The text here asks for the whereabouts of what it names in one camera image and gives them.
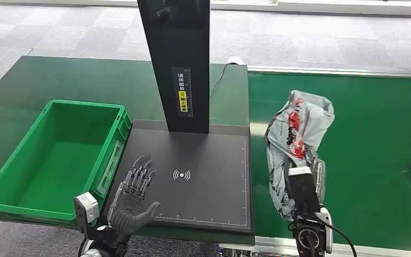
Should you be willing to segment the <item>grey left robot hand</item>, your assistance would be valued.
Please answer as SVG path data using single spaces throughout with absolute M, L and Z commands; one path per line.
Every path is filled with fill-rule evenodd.
M 158 214 L 160 202 L 143 206 L 146 189 L 156 173 L 156 170 L 149 170 L 152 164 L 150 154 L 141 155 L 130 165 L 119 184 L 108 213 L 108 225 L 118 233 L 132 235 Z

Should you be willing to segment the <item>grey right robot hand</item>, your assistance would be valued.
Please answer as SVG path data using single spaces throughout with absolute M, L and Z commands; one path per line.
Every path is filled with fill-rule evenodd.
M 312 146 L 306 146 L 306 161 L 313 176 L 318 202 L 323 205 L 325 198 L 325 162 L 319 158 L 316 149 Z

